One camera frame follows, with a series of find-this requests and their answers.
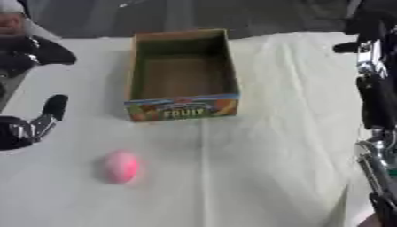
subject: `box label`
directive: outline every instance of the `box label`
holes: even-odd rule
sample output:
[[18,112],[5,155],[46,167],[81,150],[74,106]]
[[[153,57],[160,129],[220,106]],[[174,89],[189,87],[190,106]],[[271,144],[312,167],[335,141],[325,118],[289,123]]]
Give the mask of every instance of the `box label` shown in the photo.
[[177,99],[153,100],[130,103],[129,113],[133,121],[160,121],[234,115],[237,99]]

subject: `white tablecloth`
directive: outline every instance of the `white tablecloth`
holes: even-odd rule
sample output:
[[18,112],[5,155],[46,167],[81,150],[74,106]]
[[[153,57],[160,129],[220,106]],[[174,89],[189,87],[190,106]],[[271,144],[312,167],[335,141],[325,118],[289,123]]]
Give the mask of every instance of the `white tablecloth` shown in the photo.
[[[45,140],[0,156],[0,226],[354,226],[370,211],[366,191],[348,199],[345,221],[338,204],[362,177],[352,175],[361,101],[354,55],[331,50],[351,39],[232,41],[238,116],[152,123],[129,122],[123,108],[129,39],[63,41],[79,62],[31,71],[3,112],[29,119],[49,96],[70,97]],[[130,184],[102,177],[117,149],[141,162]]]

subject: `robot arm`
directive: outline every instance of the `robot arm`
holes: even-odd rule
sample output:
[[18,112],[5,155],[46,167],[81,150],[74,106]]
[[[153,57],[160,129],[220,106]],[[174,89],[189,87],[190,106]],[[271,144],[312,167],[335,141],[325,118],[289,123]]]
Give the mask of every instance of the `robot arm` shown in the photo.
[[40,142],[57,122],[63,120],[67,100],[64,95],[49,98],[42,114],[32,121],[0,116],[0,151],[19,149]]
[[370,201],[383,227],[397,226],[397,27],[379,12],[350,21],[347,34],[356,42],[335,52],[357,54],[356,86],[362,98],[362,121],[372,137],[356,144],[358,163],[373,193]]

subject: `person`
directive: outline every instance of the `person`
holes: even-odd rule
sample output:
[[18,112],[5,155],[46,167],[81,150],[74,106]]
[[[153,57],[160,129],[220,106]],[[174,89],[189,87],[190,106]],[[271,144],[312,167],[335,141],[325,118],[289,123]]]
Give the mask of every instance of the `person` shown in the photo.
[[17,0],[0,0],[0,37],[12,35],[37,35],[58,40],[56,35],[35,24]]

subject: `open cardboard box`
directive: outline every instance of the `open cardboard box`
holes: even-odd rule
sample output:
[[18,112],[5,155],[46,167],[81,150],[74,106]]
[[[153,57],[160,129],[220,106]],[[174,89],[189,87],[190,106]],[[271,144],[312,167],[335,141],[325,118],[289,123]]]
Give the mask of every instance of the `open cardboard box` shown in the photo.
[[137,34],[126,99],[133,121],[236,114],[239,92],[226,31]]

